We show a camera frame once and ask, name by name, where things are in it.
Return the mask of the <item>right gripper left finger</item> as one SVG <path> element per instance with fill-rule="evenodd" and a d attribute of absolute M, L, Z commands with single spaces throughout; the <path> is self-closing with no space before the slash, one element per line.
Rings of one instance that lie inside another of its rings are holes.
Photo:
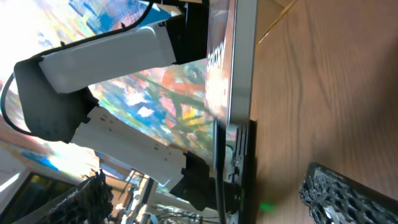
<path fill-rule="evenodd" d="M 112 186 L 99 170 L 77 186 L 12 224 L 101 224 L 113 211 Z"/>

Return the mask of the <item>black mounting rail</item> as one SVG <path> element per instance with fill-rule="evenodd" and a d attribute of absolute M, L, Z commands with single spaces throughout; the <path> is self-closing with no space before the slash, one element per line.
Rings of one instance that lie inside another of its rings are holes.
<path fill-rule="evenodd" d="M 236 145 L 228 180 L 239 188 L 236 196 L 239 207 L 235 213 L 229 213 L 230 224 L 253 223 L 251 210 L 256 179 L 256 130 L 257 123 L 249 120 L 248 124 L 239 126 L 236 131 Z"/>

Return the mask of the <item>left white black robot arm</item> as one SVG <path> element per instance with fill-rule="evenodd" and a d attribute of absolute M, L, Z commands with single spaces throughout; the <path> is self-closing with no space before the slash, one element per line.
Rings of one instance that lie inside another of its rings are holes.
<path fill-rule="evenodd" d="M 213 118 L 202 68 L 210 4 L 174 1 L 180 14 L 61 43 L 17 62 L 25 134 L 93 149 L 149 175 L 195 209 L 218 208 L 210 161 Z"/>

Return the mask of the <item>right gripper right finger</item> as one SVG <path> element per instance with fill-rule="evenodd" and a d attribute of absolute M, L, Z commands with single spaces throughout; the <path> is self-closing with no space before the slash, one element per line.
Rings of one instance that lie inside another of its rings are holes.
<path fill-rule="evenodd" d="M 316 224 L 397 224 L 397 200 L 317 162 L 308 165 L 299 194 Z"/>

